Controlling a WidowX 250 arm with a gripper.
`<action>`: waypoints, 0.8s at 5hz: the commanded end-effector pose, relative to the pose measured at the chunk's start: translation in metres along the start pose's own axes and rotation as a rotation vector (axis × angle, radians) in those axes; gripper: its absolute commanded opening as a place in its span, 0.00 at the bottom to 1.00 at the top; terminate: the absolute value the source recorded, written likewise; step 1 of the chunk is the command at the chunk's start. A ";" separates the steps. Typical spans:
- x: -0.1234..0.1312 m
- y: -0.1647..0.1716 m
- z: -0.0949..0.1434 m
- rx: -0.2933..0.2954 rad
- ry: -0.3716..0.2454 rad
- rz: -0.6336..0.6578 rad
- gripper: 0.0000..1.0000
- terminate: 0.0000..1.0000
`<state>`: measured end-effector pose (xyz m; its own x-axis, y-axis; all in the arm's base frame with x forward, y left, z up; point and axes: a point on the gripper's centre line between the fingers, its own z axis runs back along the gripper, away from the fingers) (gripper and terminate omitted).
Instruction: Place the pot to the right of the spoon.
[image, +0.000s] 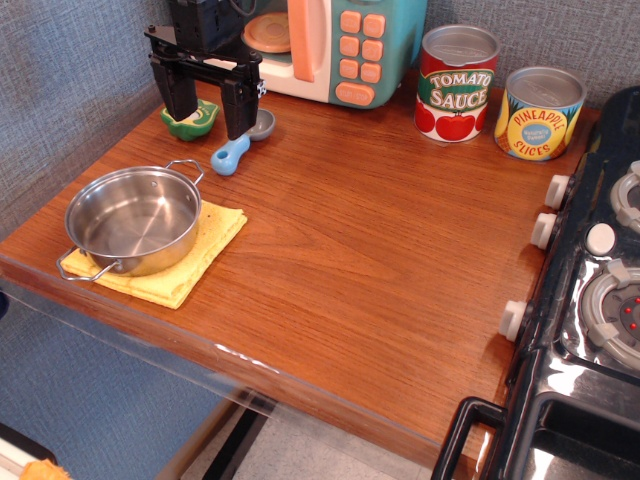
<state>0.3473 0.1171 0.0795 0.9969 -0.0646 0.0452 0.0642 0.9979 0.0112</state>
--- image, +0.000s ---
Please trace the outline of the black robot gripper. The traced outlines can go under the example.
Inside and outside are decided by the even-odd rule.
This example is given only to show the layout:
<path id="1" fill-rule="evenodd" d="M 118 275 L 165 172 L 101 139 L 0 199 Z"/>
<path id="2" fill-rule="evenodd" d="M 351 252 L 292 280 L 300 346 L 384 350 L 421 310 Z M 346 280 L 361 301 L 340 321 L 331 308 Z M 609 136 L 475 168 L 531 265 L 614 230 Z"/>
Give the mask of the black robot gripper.
<path id="1" fill-rule="evenodd" d="M 255 8 L 254 1 L 171 1 L 171 23 L 145 29 L 156 85 L 174 120 L 198 108 L 199 80 L 221 88 L 229 140 L 255 125 L 261 56 L 241 39 Z"/>

